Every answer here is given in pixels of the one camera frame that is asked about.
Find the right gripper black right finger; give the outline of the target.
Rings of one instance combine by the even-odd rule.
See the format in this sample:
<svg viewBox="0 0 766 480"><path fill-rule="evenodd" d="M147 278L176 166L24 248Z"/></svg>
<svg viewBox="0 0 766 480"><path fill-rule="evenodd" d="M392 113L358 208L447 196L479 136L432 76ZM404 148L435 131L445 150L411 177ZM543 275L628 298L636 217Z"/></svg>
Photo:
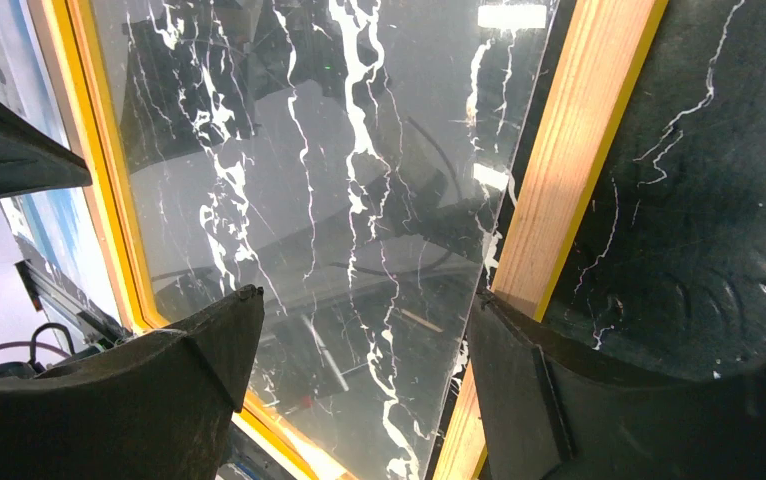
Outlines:
<svg viewBox="0 0 766 480"><path fill-rule="evenodd" d="M495 479L766 479L766 364L671 377L489 291L474 298L467 339Z"/></svg>

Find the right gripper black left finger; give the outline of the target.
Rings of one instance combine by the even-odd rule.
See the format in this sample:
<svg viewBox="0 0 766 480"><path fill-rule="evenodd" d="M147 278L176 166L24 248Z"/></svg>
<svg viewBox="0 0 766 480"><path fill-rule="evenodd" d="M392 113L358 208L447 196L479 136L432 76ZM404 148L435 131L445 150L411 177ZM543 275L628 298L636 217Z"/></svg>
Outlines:
<svg viewBox="0 0 766 480"><path fill-rule="evenodd" d="M0 378L0 479L212 479L264 321L247 285L29 379Z"/></svg>

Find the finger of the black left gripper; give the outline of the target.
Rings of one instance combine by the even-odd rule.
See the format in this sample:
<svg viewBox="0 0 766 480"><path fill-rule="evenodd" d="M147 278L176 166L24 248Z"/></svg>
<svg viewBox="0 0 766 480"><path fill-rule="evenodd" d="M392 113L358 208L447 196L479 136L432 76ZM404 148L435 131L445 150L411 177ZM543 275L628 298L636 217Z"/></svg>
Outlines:
<svg viewBox="0 0 766 480"><path fill-rule="evenodd" d="M81 157L0 103L0 199L91 184Z"/></svg>

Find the clear acrylic sheet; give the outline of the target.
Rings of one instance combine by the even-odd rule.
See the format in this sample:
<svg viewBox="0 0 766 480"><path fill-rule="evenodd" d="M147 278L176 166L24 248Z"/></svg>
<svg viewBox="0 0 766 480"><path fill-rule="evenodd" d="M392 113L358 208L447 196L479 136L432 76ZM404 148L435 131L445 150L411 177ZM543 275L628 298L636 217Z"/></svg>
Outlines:
<svg viewBox="0 0 766 480"><path fill-rule="evenodd" d="M245 285L319 478L427 479L568 1L92 1L143 315Z"/></svg>

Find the yellow wooden picture frame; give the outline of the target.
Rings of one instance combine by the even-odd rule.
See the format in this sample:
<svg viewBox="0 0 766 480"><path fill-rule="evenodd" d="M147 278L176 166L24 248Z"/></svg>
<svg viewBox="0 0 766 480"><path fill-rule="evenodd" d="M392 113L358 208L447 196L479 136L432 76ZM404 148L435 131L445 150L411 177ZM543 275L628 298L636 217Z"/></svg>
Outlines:
<svg viewBox="0 0 766 480"><path fill-rule="evenodd" d="M170 325L151 325L143 315L133 235L128 231L125 198L116 164L115 133L105 114L105 77L97 54L92 1L32 1L63 76L69 111L79 128L79 144L97 179L91 212L101 223L104 261L112 270L113 293L125 325L138 333ZM499 216L501 239L496 267L480 288L489 288L536 316L568 258L603 167L604 139L616 130L613 114L640 72L653 34L665 12L662 1L568 1L571 10L550 38L548 70L537 83L534 107L516 153L510 190ZM486 438L468 355L443 419L438 455L427 479L474 479L488 456ZM291 477L319 478L284 442L269 418L255 409L249 388L232 424Z"/></svg>

